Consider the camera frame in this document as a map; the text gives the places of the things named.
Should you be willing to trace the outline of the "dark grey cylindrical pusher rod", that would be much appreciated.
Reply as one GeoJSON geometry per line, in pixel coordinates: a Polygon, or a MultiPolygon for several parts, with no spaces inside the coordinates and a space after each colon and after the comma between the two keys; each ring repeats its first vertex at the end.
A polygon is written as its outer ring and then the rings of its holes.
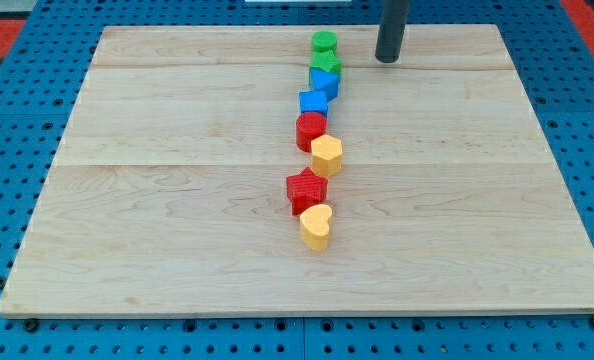
{"type": "Polygon", "coordinates": [[[375,49],[379,62],[399,59],[410,5],[411,0],[384,0],[375,49]]]}

